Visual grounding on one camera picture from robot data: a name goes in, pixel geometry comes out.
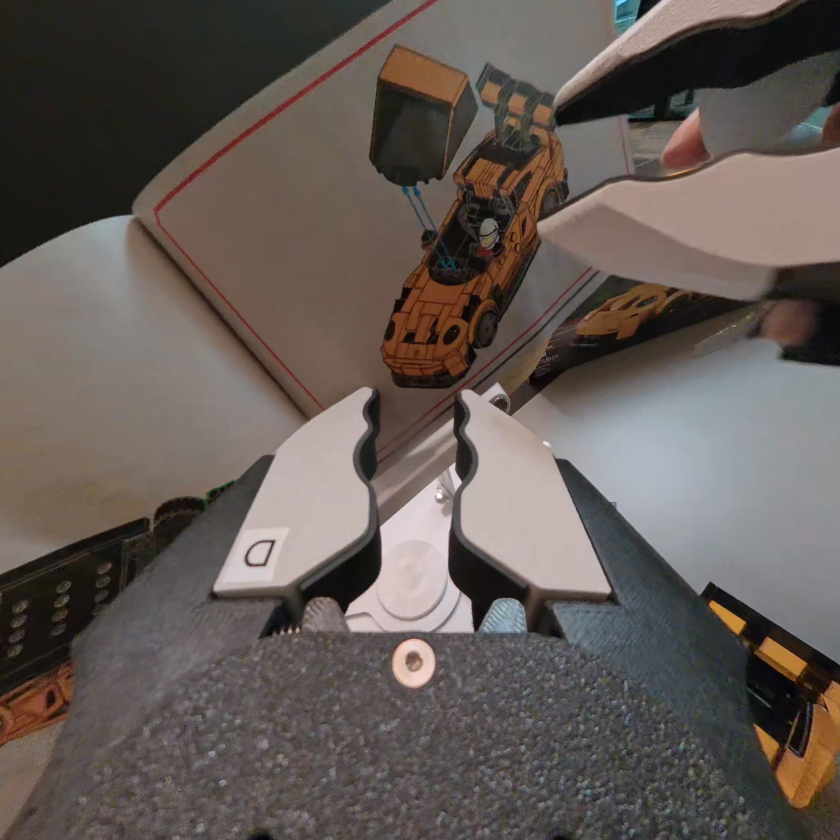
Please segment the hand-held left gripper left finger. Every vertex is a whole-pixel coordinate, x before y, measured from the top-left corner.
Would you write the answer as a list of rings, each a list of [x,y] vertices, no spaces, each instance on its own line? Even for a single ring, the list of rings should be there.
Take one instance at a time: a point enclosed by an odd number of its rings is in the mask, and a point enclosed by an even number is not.
[[[274,454],[213,584],[220,599],[274,597],[300,620],[314,598],[343,613],[382,567],[372,478],[380,396],[362,387],[315,416]]]

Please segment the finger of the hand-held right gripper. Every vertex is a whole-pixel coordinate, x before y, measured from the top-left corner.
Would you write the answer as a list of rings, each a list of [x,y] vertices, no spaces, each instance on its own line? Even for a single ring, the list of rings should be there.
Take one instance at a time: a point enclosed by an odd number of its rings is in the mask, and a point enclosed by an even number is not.
[[[661,2],[568,80],[558,125],[629,114],[693,90],[709,155],[778,151],[814,111],[838,142],[839,3]]]
[[[786,269],[838,265],[839,149],[727,154],[666,178],[614,178],[539,223],[609,275],[760,301]]]

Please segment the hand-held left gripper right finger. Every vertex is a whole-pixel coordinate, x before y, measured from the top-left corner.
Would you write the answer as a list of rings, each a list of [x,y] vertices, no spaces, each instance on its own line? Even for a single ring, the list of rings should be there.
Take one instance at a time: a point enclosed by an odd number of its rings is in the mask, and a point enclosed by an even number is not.
[[[456,396],[454,430],[449,576],[474,627],[499,599],[521,605],[527,628],[548,603],[607,602],[613,588],[551,447],[470,390]]]

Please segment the lego instruction booklet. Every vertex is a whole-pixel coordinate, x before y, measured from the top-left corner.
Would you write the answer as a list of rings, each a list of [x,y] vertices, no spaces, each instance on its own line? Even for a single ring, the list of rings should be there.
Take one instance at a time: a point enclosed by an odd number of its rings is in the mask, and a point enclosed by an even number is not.
[[[191,144],[130,214],[2,268],[2,743],[67,712],[74,641],[262,455],[380,396],[380,521],[455,459],[602,272],[538,224],[627,173],[553,127],[613,2],[389,2]]]

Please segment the orange lego car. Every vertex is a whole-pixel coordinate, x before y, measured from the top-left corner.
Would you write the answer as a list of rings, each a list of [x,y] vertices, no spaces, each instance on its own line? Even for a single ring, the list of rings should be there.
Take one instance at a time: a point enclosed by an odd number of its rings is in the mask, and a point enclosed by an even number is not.
[[[839,664],[712,582],[701,597],[748,650],[752,725],[784,797],[811,806],[837,776]]]

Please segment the black lego box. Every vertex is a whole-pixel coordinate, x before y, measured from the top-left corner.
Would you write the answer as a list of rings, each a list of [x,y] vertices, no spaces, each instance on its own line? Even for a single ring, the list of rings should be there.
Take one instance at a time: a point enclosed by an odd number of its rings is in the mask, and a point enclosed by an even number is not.
[[[709,355],[761,335],[769,306],[611,276],[554,329],[528,384],[544,386],[574,367],[726,316],[694,345],[696,357]]]

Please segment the dark partition panel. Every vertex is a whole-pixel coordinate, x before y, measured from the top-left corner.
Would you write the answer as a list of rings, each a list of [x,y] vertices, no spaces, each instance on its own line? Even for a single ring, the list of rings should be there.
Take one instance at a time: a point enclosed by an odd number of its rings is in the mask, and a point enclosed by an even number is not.
[[[377,1],[2,1],[1,264],[148,182]]]

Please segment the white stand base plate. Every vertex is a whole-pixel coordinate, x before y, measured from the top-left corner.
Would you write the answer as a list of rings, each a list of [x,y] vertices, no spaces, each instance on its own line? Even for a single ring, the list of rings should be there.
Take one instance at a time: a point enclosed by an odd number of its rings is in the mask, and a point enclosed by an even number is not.
[[[359,633],[468,633],[474,628],[469,599],[452,582],[448,573],[448,538],[452,503],[459,479],[455,467],[447,467],[433,482],[394,512],[382,531],[381,571],[373,585],[348,607],[346,622]],[[563,536],[557,522],[544,522],[533,533],[517,526],[506,530],[521,547],[523,560],[511,559],[518,574],[556,596],[565,587],[564,572],[551,571],[560,564]],[[486,634],[527,632],[527,618],[520,605],[503,600],[492,606],[480,620],[479,631]]]

